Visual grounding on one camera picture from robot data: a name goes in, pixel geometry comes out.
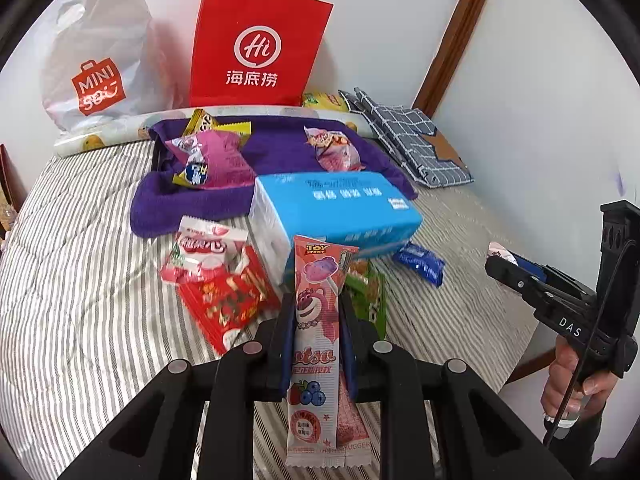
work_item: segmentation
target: pink snack wrapper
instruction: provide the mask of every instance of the pink snack wrapper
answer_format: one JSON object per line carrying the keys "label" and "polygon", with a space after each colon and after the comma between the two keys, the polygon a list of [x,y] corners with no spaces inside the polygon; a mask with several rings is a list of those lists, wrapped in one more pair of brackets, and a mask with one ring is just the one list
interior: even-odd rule
{"label": "pink snack wrapper", "polygon": [[340,467],[338,295],[356,247],[294,236],[296,333],[287,394],[287,465]]}
{"label": "pink snack wrapper", "polygon": [[183,216],[160,278],[180,285],[224,275],[238,264],[248,235],[244,229]]}
{"label": "pink snack wrapper", "polygon": [[185,165],[173,183],[195,189],[252,186],[255,171],[240,152],[240,137],[233,132],[205,130],[164,143]]}
{"label": "pink snack wrapper", "polygon": [[371,463],[371,439],[360,412],[349,398],[342,368],[338,386],[338,428],[335,437],[338,452],[344,453],[344,466],[357,467]]}
{"label": "pink snack wrapper", "polygon": [[360,154],[342,132],[305,128],[307,142],[316,149],[316,159],[327,171],[359,171]]}

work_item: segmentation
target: white plastic bag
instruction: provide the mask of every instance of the white plastic bag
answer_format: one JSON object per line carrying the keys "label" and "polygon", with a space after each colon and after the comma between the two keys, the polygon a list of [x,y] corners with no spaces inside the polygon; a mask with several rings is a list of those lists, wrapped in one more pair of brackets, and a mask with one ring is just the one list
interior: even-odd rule
{"label": "white plastic bag", "polygon": [[40,75],[42,105],[60,130],[174,107],[145,0],[65,0]]}

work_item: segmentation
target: purple towel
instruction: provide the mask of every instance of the purple towel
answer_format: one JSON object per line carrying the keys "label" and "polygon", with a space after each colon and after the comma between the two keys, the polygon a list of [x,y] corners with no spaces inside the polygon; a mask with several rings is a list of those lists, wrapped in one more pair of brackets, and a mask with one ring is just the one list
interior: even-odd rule
{"label": "purple towel", "polygon": [[[242,149],[242,156],[258,175],[322,171],[314,148],[306,143],[304,126],[324,128],[340,131],[349,137],[368,171],[382,173],[409,200],[418,196],[402,171],[382,150],[340,121],[282,116],[220,117],[218,121],[251,121],[253,133]],[[179,137],[188,122],[187,119],[159,121],[150,132],[156,141],[157,171],[149,172],[142,179],[131,203],[131,230],[140,237],[152,238],[176,232],[183,215],[224,220],[249,212],[254,186],[203,190],[172,183],[174,173],[179,173],[184,166],[162,142]]]}

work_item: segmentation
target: gray striped blanket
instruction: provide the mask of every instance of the gray striped blanket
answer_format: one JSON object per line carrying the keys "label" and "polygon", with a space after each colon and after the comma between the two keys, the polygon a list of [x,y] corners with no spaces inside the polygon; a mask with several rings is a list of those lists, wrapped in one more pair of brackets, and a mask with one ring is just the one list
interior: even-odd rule
{"label": "gray striped blanket", "polygon": [[[158,277],[172,237],[145,240],[129,227],[151,153],[151,142],[137,142],[52,159],[0,260],[0,424],[36,480],[64,470],[169,361],[217,357]],[[484,273],[489,241],[513,243],[468,187],[421,190],[415,205],[424,222],[414,241],[447,262],[444,284],[432,288],[388,256],[374,260],[388,277],[387,338],[420,359],[460,357],[497,391],[536,325],[530,308]],[[247,228],[245,218],[228,223]],[[371,466],[287,468],[286,405],[258,403],[254,476],[377,478],[380,412],[375,404],[360,411]]]}

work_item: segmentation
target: red paper bag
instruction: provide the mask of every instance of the red paper bag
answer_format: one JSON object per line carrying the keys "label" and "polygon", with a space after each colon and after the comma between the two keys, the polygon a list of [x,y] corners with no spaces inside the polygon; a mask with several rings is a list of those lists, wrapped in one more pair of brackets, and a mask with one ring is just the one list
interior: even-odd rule
{"label": "red paper bag", "polygon": [[319,0],[202,0],[190,106],[300,106],[332,7]]}

